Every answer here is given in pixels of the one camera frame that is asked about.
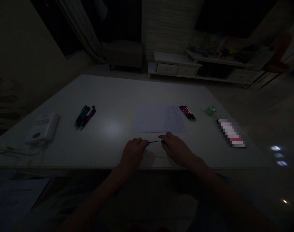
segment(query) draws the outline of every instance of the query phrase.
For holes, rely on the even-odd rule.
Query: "television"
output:
[[[195,29],[248,38],[277,0],[205,0]]]

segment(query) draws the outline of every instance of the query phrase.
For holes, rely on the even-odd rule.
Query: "white table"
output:
[[[216,115],[232,119],[205,87],[81,75],[0,137],[0,146],[27,151],[24,138],[39,114],[56,112],[60,121],[53,141],[36,157],[0,156],[0,167],[98,169],[115,167],[129,139],[157,140],[159,133],[132,132],[136,104],[187,105],[197,122],[182,114],[188,133],[177,134],[189,148],[214,169],[266,168],[270,164],[247,137],[247,148],[229,147],[215,118],[204,110],[214,105]],[[96,107],[96,114],[82,131],[74,123],[84,105]],[[161,147],[152,143],[141,169],[179,169]]]

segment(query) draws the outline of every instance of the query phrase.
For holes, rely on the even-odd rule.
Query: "paper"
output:
[[[11,231],[34,206],[49,179],[9,180],[0,186],[0,231]]]
[[[179,106],[136,105],[133,132],[186,133]]]

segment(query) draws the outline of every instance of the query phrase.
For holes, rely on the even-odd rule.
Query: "chair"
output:
[[[143,64],[143,45],[141,43],[116,40],[104,47],[104,52],[110,71],[113,65],[120,65],[140,68],[141,74]]]

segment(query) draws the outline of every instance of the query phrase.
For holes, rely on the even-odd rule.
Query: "hand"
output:
[[[134,138],[125,145],[120,163],[118,165],[121,173],[128,177],[137,169],[143,159],[143,153],[148,145],[149,141],[142,140],[141,138]]]
[[[199,159],[178,136],[173,135],[171,132],[160,135],[159,138],[166,142],[166,144],[162,143],[162,146],[176,164],[189,169],[191,164],[196,159]]]

